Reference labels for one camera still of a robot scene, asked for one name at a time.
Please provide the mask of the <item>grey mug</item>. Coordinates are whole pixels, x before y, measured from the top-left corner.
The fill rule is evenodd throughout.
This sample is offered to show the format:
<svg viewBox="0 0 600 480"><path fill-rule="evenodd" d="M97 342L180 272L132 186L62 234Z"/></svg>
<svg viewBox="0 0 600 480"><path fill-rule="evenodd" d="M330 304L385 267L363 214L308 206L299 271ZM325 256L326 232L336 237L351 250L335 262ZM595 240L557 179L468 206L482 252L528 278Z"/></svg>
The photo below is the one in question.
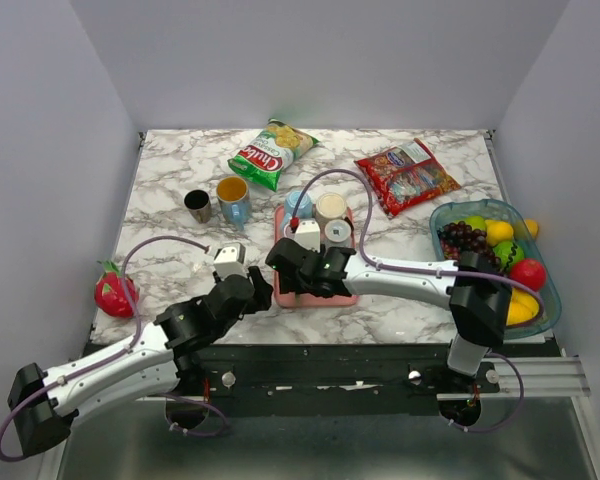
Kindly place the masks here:
<svg viewBox="0 0 600 480"><path fill-rule="evenodd" d="M324 245L326 249L331 247L351 248L353 240L353 230L348 220L334 219L324 227Z"/></svg>

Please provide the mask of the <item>blue glazed mug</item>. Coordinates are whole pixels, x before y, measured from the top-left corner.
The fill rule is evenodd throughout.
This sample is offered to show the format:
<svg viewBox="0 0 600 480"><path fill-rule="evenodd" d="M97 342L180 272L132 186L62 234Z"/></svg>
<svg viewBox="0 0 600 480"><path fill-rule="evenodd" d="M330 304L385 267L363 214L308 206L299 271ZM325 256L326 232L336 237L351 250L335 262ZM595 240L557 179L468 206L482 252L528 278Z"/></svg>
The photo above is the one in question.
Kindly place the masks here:
<svg viewBox="0 0 600 480"><path fill-rule="evenodd" d="M249 187L239 176L222 179L216 187L216 196L224 220L239 231L243 231L251 217Z"/></svg>

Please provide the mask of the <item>brown mug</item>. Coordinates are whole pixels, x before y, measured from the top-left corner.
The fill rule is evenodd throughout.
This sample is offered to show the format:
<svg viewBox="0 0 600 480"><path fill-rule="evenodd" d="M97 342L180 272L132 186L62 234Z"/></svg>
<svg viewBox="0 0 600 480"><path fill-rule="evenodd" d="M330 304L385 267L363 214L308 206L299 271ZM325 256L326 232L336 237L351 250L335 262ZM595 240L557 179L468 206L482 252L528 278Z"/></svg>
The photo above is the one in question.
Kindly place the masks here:
<svg viewBox="0 0 600 480"><path fill-rule="evenodd" d="M199 224L206 224L211 220L211 199L206 191L200 189L189 191L184 197L184 205Z"/></svg>

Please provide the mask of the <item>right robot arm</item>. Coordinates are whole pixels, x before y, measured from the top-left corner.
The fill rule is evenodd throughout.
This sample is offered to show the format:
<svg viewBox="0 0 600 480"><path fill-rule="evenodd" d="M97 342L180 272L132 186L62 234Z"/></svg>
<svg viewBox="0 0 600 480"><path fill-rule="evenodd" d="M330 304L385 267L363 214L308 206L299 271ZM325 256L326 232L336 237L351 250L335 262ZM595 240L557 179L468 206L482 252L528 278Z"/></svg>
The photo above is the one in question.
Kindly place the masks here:
<svg viewBox="0 0 600 480"><path fill-rule="evenodd" d="M439 371L451 391L473 384L483 358L503 344L512 287L475 253L459 261L409 262L370 257L362 248L331 247L319 253L282 238L265 263L315 297L379 295L450 311L456 335Z"/></svg>

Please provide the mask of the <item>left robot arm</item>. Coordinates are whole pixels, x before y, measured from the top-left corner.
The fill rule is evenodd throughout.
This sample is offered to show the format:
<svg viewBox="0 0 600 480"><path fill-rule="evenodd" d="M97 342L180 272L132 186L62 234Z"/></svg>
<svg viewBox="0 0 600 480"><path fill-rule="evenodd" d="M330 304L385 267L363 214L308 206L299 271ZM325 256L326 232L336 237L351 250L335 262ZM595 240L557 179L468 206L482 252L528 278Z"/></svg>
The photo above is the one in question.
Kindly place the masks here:
<svg viewBox="0 0 600 480"><path fill-rule="evenodd" d="M66 440L95 410L154 394L194 393L208 376L199 351L246 315L266 311L273 287L259 268L218 280L206 295L174 304L133 335L80 360L20 368L7 397L25 458Z"/></svg>

